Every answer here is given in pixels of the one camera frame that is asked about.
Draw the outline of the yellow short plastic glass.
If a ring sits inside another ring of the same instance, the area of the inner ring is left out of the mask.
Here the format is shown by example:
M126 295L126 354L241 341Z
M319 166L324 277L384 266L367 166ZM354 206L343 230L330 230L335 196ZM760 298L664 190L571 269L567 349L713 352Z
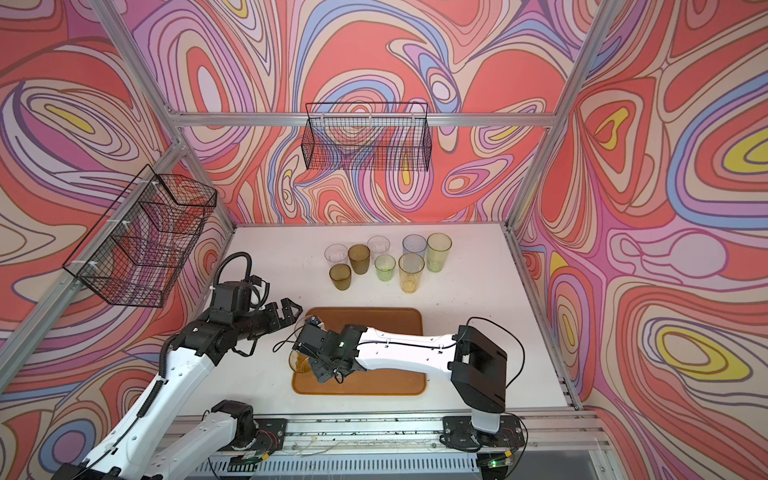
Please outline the yellow short plastic glass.
M296 374L306 374L312 372L309 357L297 350L292 350L289 354L289 367Z

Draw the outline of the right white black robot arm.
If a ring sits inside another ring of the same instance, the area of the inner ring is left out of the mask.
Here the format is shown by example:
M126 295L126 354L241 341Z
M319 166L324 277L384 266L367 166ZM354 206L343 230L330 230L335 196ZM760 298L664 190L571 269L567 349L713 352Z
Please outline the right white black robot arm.
M502 430L506 411L508 355L465 323L453 334L396 334L364 325L327 330L316 319L299 329L292 349L308 358L319 383L342 383L354 373L398 370L450 381L471 411L470 425L486 436Z

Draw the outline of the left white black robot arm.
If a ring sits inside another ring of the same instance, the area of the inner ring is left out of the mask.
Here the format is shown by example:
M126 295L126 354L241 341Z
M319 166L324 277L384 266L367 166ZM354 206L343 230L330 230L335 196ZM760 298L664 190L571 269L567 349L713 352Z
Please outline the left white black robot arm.
M257 435L252 407L222 400L200 430L156 451L187 400L227 353L237 352L239 341L256 343L301 318L302 307L289 298L252 302L257 291L248 280L214 286L209 307L163 344L158 372L137 402L79 464L61 465L55 478L184 478L222 447L251 446Z

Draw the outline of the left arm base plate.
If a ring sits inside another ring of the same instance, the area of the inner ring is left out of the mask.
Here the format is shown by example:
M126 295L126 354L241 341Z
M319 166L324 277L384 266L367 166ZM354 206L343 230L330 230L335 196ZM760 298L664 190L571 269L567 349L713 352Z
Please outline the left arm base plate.
M272 454L283 448L288 421L285 418L255 418L253 438L247 451Z

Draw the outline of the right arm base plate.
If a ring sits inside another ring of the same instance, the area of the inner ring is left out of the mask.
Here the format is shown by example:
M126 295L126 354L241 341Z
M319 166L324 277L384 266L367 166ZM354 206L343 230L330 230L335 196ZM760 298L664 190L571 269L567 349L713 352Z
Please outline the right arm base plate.
M511 414L500 417L500 428L495 434L475 429L469 416L445 416L442 423L440 443L447 448L465 453L476 453L483 448L506 448L517 451L527 442L520 418Z

